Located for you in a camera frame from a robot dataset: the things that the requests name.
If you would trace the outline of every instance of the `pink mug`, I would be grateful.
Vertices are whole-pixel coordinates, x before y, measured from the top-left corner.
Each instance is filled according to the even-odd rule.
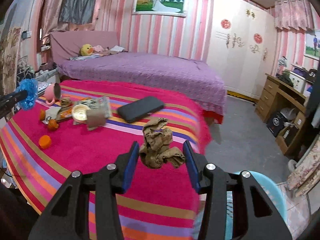
[[[44,91],[45,103],[48,106],[52,106],[56,100],[61,97],[61,87],[58,83],[49,85]]]

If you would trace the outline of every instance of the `desk drawer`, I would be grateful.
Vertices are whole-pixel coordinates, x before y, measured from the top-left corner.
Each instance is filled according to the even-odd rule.
[[[260,99],[267,104],[267,106],[271,106],[273,99],[275,98],[274,95],[271,95],[267,90],[263,90],[260,96]]]
[[[269,109],[270,107],[267,106],[265,102],[263,102],[262,100],[259,100],[257,104],[257,110],[259,111],[263,119],[267,116]]]
[[[271,95],[275,95],[277,93],[279,85],[273,83],[271,80],[267,79],[266,84],[264,85],[264,89],[267,90]]]

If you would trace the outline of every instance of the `orange cap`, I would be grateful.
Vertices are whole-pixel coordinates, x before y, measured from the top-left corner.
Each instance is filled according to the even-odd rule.
[[[51,145],[51,138],[48,135],[41,136],[39,145],[42,149],[47,149]]]

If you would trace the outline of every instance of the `wedding photo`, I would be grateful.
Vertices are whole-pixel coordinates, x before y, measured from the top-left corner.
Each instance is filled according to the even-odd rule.
[[[135,0],[133,14],[186,16],[185,0]]]

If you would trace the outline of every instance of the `tiled floor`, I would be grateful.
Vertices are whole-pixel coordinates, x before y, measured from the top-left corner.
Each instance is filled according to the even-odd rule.
[[[294,197],[293,192],[286,188],[287,184],[280,184],[282,195],[287,205],[287,226],[295,240],[309,224],[310,209],[307,196]]]

